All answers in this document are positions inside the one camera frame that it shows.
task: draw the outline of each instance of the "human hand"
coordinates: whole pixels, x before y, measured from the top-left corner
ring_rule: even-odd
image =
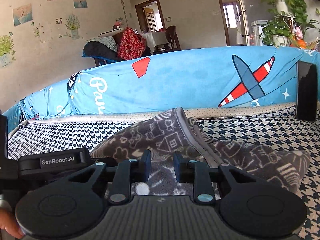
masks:
[[[3,208],[0,208],[0,229],[6,230],[11,236],[18,239],[24,236],[14,215]]]

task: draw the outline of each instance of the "black robotic device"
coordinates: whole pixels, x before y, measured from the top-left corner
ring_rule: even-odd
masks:
[[[285,189],[226,163],[210,168],[177,153],[176,179],[193,183],[193,199],[131,196],[132,183],[148,181],[148,150],[119,164],[92,160],[85,148],[8,160],[6,122],[0,115],[1,198],[15,209],[25,240],[297,240],[307,217],[304,202]]]

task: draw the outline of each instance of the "dining table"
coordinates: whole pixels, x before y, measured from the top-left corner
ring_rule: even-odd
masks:
[[[156,50],[156,46],[167,45],[169,43],[165,36],[165,32],[147,32],[141,34],[141,36],[146,39],[151,54]]]

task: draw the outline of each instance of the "gray blanket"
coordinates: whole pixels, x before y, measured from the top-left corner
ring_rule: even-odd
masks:
[[[182,108],[114,134],[95,147],[92,157],[113,157],[120,162],[140,158],[144,149],[151,150],[152,165],[148,182],[132,187],[138,195],[192,195],[191,184],[179,184],[175,179],[173,152],[213,168],[229,163],[292,192],[299,188],[310,163],[306,151],[276,152],[268,146],[212,139],[196,120],[186,118]]]

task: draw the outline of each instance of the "black and white houndstooth pattern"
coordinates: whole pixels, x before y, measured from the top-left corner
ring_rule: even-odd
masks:
[[[311,164],[298,195],[309,208],[300,233],[305,239],[320,238],[320,118],[315,123],[294,117],[295,107],[250,117],[197,120],[213,138],[268,145],[275,150],[307,150]],[[98,143],[133,122],[33,123],[20,129],[9,141],[8,155],[17,159],[31,155],[79,147],[91,151]]]

